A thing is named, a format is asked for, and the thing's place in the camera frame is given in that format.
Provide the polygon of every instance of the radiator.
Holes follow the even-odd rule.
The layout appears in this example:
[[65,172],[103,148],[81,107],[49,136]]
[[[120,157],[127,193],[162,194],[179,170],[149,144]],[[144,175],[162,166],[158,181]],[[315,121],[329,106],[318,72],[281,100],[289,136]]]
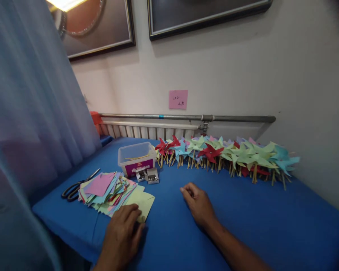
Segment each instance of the radiator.
[[103,121],[101,130],[103,134],[117,137],[135,137],[144,139],[164,140],[177,138],[191,138],[199,125],[168,124],[168,123],[147,123],[147,122],[119,122]]

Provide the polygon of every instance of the metal pipe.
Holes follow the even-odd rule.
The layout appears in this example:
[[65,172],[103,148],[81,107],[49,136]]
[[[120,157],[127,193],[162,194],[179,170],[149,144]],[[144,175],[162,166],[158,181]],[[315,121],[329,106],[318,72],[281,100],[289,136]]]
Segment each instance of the metal pipe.
[[273,123],[275,116],[214,116],[213,121]]
[[129,119],[174,119],[174,120],[202,120],[201,115],[141,115],[141,114],[99,114],[101,117],[129,118]]
[[131,119],[172,119],[172,120],[199,120],[221,122],[261,122],[273,123],[275,116],[214,116],[214,115],[142,115],[142,114],[100,114],[101,117],[131,118]]
[[199,125],[190,124],[171,124],[171,123],[150,123],[150,122],[119,122],[119,121],[103,121],[105,125],[121,125],[121,126],[137,126],[137,127],[153,127],[153,128],[170,128],[183,130],[197,130]]

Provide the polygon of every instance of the curtain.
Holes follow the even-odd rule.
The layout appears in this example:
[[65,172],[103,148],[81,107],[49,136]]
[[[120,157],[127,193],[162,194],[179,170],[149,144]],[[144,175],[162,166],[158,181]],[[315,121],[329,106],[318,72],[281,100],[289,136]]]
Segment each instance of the curtain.
[[45,0],[0,0],[0,269],[59,268],[26,199],[100,147]]

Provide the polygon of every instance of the clear plastic box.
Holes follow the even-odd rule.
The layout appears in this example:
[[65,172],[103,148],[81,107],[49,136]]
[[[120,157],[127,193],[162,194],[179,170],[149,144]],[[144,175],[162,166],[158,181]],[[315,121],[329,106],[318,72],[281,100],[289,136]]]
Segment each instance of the clear plastic box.
[[[137,158],[146,156],[140,159],[132,160],[126,158]],[[156,163],[156,152],[149,142],[129,145],[121,147],[118,150],[118,166],[122,168],[124,175],[127,178],[134,177],[136,170],[142,167],[146,169],[154,168]]]

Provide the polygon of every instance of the picture frame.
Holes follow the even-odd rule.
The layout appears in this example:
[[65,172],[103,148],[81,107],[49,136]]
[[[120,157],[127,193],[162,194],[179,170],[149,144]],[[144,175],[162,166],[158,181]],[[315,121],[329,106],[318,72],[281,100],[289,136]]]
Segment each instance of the picture frame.
[[266,12],[273,2],[273,0],[172,0],[160,3],[156,1],[147,0],[151,41]]
[[[56,10],[57,14],[49,7],[70,61],[136,45],[131,0],[88,0],[83,5],[87,6]],[[97,9],[92,11],[95,20],[82,26],[82,17],[90,13],[88,5],[96,5],[92,7]]]

